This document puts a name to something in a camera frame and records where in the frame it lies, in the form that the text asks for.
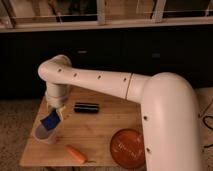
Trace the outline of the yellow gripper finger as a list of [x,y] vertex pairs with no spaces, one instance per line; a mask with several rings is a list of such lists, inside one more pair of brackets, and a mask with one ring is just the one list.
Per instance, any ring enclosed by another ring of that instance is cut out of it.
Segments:
[[66,119],[68,119],[71,116],[71,112],[70,112],[70,110],[68,109],[68,107],[66,105],[60,107],[57,110],[57,113],[59,114],[59,118],[62,121],[65,121]]

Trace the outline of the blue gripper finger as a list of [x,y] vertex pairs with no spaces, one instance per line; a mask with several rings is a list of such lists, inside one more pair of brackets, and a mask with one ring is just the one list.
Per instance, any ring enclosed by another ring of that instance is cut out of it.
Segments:
[[47,117],[41,120],[42,125],[46,130],[52,130],[60,123],[60,117],[56,110],[49,113]]

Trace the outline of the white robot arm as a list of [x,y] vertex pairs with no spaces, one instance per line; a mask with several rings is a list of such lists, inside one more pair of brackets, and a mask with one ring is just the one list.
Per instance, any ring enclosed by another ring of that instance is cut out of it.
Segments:
[[65,55],[40,64],[38,75],[55,108],[72,85],[140,104],[147,171],[204,171],[198,100],[183,77],[76,69]]

